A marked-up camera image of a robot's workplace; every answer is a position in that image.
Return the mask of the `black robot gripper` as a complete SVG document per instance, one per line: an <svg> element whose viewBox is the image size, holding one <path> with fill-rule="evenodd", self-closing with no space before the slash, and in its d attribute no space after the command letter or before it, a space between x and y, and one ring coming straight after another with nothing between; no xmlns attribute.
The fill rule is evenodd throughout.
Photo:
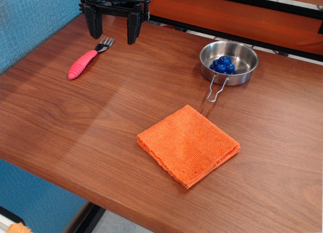
<svg viewBox="0 0 323 233"><path fill-rule="evenodd" d="M80 0L80 10L85 16L91 37L102 35L102 14L127 17L127 41L136 42L143 21L150 18L148 10L151 0Z"/></svg>

